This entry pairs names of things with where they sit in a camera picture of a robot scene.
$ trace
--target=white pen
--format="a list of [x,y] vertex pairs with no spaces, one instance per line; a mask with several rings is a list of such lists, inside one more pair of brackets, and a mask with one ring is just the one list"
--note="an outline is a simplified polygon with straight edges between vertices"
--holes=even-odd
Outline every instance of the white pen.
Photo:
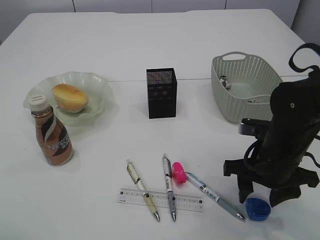
[[149,210],[152,213],[152,215],[154,216],[154,218],[158,222],[160,222],[160,216],[159,216],[158,209],[157,209],[154,201],[152,200],[152,197],[149,195],[147,188],[145,187],[144,183],[142,182],[141,178],[139,177],[133,163],[130,160],[127,160],[126,162],[128,164],[126,167],[126,170],[128,171],[134,184],[137,185],[138,189],[145,191],[145,193],[143,194],[143,199],[144,199],[145,203],[147,204],[147,206],[149,207]]
[[177,217],[176,216],[176,200],[175,200],[174,190],[171,184],[171,177],[172,177],[171,163],[165,154],[162,157],[162,164],[163,164],[163,171],[164,171],[165,187],[166,187],[166,192],[168,194],[169,210],[171,213],[171,217],[175,222]]
[[186,179],[192,183],[194,186],[196,186],[198,189],[200,189],[203,193],[205,193],[209,198],[211,198],[213,201],[215,201],[220,207],[222,207],[224,210],[226,210],[228,213],[230,213],[235,218],[245,222],[246,218],[245,216],[239,212],[234,206],[232,206],[230,203],[225,201],[222,197],[220,197],[218,194],[216,194],[213,190],[207,187],[207,185],[202,182],[199,178],[197,178],[195,175],[193,175],[190,172],[185,172]]

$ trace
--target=pen grip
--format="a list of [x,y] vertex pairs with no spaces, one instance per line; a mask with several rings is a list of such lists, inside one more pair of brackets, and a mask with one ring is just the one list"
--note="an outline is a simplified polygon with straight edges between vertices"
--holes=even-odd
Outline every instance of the pen grip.
[[168,202],[170,212],[176,212],[176,199],[175,194],[172,191],[168,192]]
[[144,194],[143,198],[144,198],[145,203],[148,205],[148,208],[152,214],[158,211],[157,207],[156,207],[156,205],[155,205],[154,201],[152,200],[152,197],[149,193]]
[[232,216],[236,216],[239,211],[232,206],[230,203],[225,201],[223,198],[219,198],[219,200],[216,202],[220,207],[222,207],[224,210],[226,210],[228,213],[230,213]]

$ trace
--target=black pencil holder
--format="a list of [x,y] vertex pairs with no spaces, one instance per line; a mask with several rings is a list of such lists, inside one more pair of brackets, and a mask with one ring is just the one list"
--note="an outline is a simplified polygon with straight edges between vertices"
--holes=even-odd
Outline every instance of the black pencil holder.
[[173,68],[146,70],[149,119],[176,116],[177,79]]

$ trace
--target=brown bottle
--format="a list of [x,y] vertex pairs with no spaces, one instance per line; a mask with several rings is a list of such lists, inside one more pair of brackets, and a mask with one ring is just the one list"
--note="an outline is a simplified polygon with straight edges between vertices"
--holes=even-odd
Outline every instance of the brown bottle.
[[67,163],[74,150],[65,126],[55,116],[47,97],[37,94],[29,98],[31,114],[35,119],[35,135],[38,144],[50,165]]

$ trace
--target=pen tip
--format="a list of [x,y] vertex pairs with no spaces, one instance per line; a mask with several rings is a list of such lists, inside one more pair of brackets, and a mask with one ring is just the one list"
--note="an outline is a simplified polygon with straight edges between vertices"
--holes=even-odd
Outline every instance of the pen tip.
[[245,216],[243,216],[240,212],[238,212],[238,213],[236,214],[236,216],[237,216],[237,218],[238,218],[239,220],[241,220],[241,221],[243,221],[243,222],[246,221]]
[[155,217],[155,219],[156,219],[158,222],[160,222],[160,216],[159,216],[158,211],[154,212],[154,213],[153,213],[153,216]]
[[176,213],[175,213],[175,212],[172,212],[172,213],[171,213],[171,216],[172,216],[173,221],[175,222],[175,221],[176,221]]

